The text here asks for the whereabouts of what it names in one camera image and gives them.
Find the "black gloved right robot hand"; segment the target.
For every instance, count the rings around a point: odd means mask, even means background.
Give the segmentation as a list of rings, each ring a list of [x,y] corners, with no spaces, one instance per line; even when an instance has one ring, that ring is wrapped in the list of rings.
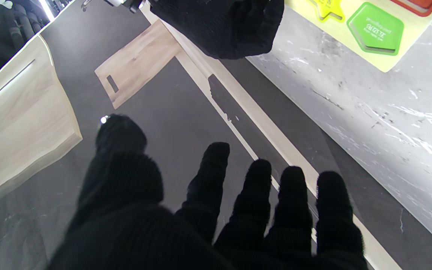
[[[151,0],[150,10],[205,55],[237,60],[269,53],[283,0]]]

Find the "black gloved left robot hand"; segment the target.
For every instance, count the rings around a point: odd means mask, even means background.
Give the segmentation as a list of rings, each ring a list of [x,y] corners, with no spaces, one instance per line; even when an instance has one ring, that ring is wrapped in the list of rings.
[[[255,160],[232,215],[214,241],[230,146],[214,142],[175,213],[128,116],[104,118],[77,209],[48,270],[366,270],[365,245],[347,188],[335,171],[317,179],[317,224],[300,167],[283,171],[269,232],[272,167]]]

